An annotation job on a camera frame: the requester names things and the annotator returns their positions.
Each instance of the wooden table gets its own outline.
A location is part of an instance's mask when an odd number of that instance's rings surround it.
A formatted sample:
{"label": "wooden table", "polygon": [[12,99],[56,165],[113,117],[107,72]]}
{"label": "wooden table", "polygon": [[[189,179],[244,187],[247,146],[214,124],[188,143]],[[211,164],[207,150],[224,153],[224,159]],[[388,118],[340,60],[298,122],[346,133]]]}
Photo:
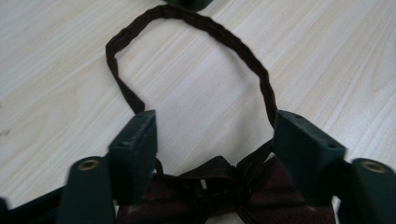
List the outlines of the wooden table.
{"label": "wooden table", "polygon": [[[106,65],[107,41],[157,0],[0,2],[0,195],[15,207],[103,156],[133,116]],[[251,47],[279,109],[396,169],[396,1],[220,1],[200,12]],[[158,158],[179,175],[217,155],[236,164],[269,140],[257,77],[182,21],[155,21],[118,54],[157,110]],[[235,215],[212,219],[240,223]]]}

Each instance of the black strap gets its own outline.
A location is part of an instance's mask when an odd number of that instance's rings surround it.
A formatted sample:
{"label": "black strap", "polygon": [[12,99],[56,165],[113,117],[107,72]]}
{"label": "black strap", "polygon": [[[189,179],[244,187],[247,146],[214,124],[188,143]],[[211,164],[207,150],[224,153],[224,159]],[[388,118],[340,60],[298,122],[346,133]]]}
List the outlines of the black strap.
{"label": "black strap", "polygon": [[115,55],[118,51],[128,46],[131,41],[137,37],[151,21],[160,18],[183,20],[187,24],[197,29],[208,32],[220,43],[233,49],[246,63],[246,65],[259,77],[260,89],[264,97],[267,116],[271,125],[274,127],[277,111],[274,91],[269,82],[267,70],[253,55],[251,50],[244,43],[242,43],[238,37],[226,30],[222,25],[212,21],[210,18],[179,7],[172,7],[170,5],[158,6],[146,11],[144,14],[137,17],[129,26],[122,29],[106,45],[106,58],[108,67],[119,84],[120,90],[125,97],[125,100],[136,114],[145,110],[145,104],[120,79],[119,68]]}

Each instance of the wood grain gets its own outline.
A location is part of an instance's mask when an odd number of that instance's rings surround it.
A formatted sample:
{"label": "wood grain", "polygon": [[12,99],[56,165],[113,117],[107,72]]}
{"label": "wood grain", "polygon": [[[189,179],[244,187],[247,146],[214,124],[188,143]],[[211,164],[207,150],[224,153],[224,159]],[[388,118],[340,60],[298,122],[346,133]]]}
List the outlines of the wood grain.
{"label": "wood grain", "polygon": [[[15,207],[59,188],[78,159],[103,156],[132,117],[106,42],[162,1],[0,1],[0,195]],[[278,107],[396,169],[396,1],[214,1],[200,12],[269,70]],[[258,79],[181,21],[151,23],[118,54],[156,109],[159,159],[179,175],[217,155],[236,164],[272,137]],[[242,223],[235,215],[209,223]]]}

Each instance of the bow tie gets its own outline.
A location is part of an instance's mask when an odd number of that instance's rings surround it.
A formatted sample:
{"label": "bow tie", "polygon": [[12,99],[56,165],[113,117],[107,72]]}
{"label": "bow tie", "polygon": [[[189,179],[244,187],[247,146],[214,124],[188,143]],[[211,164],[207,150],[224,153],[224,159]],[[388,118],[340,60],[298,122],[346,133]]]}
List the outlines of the bow tie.
{"label": "bow tie", "polygon": [[183,175],[157,174],[139,209],[121,206],[118,223],[205,223],[237,213],[245,223],[334,223],[332,207],[308,207],[276,157],[271,142],[236,167],[217,156]]}

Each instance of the maroon fabric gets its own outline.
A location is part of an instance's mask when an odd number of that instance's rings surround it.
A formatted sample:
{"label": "maroon fabric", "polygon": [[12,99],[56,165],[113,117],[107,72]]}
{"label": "maroon fabric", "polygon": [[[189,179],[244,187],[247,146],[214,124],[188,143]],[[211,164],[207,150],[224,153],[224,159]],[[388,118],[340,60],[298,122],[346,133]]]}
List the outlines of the maroon fabric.
{"label": "maroon fabric", "polygon": [[[145,104],[120,79],[115,55],[151,21],[159,18],[183,20],[233,49],[259,77],[267,116],[274,126],[275,95],[268,72],[251,50],[210,18],[171,6],[148,10],[106,45],[107,64],[135,113],[144,111]],[[277,158],[265,162],[271,151],[269,141],[236,167],[218,156],[180,176],[164,175],[160,161],[156,160],[157,174],[151,178],[140,208],[132,211],[129,207],[120,207],[117,221],[125,224],[205,223],[209,217],[235,212],[245,223],[335,223],[330,204],[323,208],[308,207]]]}

